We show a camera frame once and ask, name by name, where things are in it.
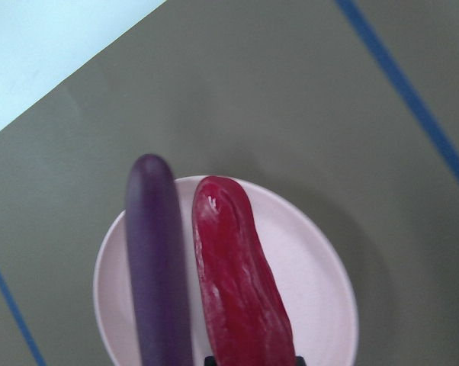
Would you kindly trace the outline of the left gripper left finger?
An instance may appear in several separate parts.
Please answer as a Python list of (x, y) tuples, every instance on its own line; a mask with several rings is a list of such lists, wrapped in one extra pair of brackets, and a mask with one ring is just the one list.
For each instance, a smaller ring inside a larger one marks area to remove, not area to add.
[(214, 356), (207, 356), (204, 358), (204, 366), (217, 366), (217, 362)]

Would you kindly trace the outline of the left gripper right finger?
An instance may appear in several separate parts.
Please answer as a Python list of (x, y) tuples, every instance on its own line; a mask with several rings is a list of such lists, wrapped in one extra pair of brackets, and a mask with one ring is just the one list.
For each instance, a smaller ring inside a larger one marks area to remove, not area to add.
[(306, 366), (306, 362), (302, 356), (296, 357), (296, 366)]

